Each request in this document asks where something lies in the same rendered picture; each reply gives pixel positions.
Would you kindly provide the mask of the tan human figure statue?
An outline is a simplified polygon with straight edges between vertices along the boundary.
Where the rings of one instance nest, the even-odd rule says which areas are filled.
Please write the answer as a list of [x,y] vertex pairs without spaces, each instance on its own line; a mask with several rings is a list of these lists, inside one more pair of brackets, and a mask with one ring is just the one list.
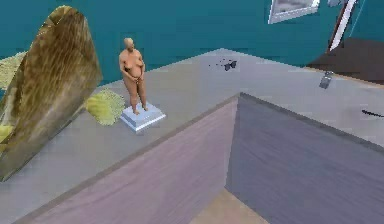
[[142,54],[135,48],[132,38],[123,40],[125,49],[119,54],[119,68],[129,94],[129,106],[120,118],[134,131],[140,132],[166,115],[147,101],[145,86],[145,63]]

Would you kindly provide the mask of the small grey metal box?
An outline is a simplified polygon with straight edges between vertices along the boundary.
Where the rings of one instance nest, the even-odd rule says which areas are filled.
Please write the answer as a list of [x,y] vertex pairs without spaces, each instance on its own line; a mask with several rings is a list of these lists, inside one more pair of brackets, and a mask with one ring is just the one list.
[[323,89],[327,89],[330,85],[330,82],[332,81],[332,75],[334,74],[333,71],[326,71],[324,76],[322,77],[319,87]]

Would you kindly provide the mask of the brown arched textured slab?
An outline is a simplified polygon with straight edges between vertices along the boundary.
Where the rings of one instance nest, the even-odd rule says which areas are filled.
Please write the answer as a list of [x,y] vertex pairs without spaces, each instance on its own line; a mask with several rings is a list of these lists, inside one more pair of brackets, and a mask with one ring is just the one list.
[[55,8],[0,99],[0,181],[8,180],[81,111],[102,80],[86,16]]

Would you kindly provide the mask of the yellow green leafy lump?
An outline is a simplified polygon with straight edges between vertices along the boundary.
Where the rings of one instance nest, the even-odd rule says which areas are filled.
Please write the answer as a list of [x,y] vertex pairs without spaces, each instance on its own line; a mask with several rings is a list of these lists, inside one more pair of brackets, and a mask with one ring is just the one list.
[[100,125],[111,126],[125,109],[125,100],[123,96],[104,88],[89,97],[84,107]]

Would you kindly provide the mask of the grey wooden cabinet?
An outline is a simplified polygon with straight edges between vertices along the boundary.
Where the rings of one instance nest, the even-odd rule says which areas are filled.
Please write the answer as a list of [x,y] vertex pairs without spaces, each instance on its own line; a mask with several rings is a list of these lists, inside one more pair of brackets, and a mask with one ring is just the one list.
[[[237,61],[235,68],[224,65]],[[80,115],[0,183],[0,224],[384,224],[384,86],[218,49],[146,75],[166,117]]]

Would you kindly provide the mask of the white framed painting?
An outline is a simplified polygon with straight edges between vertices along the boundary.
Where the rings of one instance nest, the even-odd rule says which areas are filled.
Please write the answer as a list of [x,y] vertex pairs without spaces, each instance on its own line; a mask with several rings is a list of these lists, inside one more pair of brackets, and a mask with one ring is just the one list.
[[271,0],[269,24],[316,13],[320,0]]

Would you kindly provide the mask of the white door frame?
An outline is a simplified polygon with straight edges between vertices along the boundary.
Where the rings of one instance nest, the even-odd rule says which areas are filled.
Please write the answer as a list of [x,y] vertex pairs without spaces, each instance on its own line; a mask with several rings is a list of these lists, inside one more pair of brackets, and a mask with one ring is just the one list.
[[328,52],[331,52],[332,50],[337,48],[338,45],[340,44],[341,39],[346,30],[346,27],[348,25],[349,19],[353,13],[355,4],[358,1],[359,0],[327,0],[327,5],[329,7],[335,7],[335,6],[341,5],[341,10],[336,19],[335,27],[328,43],[328,48],[327,48]]

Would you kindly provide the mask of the pale yellow leafy lump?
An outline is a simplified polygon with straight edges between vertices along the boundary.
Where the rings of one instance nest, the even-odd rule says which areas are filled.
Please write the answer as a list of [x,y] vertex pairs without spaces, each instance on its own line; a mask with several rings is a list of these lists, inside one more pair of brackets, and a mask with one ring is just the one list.
[[26,51],[0,60],[0,89],[6,90],[15,75]]

